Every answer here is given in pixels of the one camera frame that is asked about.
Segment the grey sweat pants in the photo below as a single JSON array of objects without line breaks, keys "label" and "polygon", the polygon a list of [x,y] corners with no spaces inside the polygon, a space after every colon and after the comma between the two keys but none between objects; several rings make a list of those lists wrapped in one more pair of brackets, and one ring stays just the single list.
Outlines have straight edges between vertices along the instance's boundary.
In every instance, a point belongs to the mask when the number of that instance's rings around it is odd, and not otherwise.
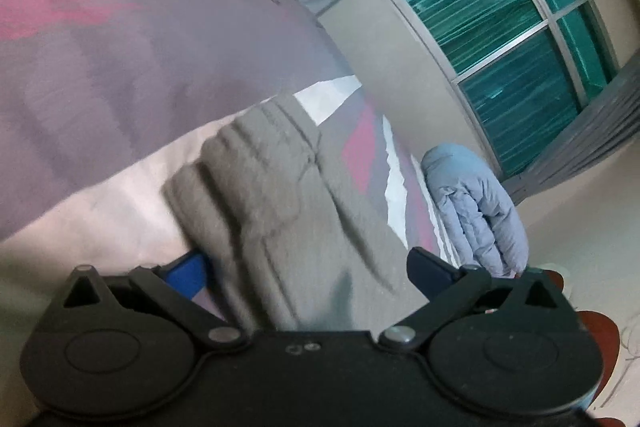
[{"label": "grey sweat pants", "polygon": [[221,128],[164,194],[241,329],[376,334],[423,306],[406,246],[291,95]]}]

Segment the grey curtain right of window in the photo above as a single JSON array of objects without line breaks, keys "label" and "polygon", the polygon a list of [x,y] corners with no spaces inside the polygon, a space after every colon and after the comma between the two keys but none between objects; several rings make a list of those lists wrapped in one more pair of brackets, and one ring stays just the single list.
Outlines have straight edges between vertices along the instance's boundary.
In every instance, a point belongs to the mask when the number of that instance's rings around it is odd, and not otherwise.
[{"label": "grey curtain right of window", "polygon": [[598,165],[639,132],[639,55],[525,170],[502,182],[514,204]]}]

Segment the folded light blue duvet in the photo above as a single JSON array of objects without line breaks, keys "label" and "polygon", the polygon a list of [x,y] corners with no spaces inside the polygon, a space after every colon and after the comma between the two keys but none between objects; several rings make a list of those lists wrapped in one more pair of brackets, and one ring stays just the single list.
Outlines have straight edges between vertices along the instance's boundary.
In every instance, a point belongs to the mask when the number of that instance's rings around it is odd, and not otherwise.
[{"label": "folded light blue duvet", "polygon": [[472,150],[437,145],[421,160],[426,186],[462,265],[512,279],[528,265],[529,247],[518,210],[495,173]]}]

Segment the window with teal glass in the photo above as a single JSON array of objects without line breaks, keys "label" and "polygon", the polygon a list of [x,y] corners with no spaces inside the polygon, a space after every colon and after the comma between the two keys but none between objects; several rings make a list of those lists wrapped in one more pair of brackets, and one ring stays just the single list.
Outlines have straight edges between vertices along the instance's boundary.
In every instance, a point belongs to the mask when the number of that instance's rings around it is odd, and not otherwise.
[{"label": "window with teal glass", "polygon": [[614,76],[590,0],[392,1],[445,69],[506,178]]}]

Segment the purple pink striped bed sheet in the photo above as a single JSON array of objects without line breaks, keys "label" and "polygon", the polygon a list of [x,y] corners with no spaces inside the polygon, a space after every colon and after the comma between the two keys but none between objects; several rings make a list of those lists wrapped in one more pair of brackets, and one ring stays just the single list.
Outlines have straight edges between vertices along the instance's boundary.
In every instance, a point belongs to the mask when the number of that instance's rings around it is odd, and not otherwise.
[{"label": "purple pink striped bed sheet", "polygon": [[418,162],[294,0],[1,0],[1,421],[36,413],[24,343],[77,265],[189,251],[162,186],[255,104],[292,94],[406,247],[456,257]]}]

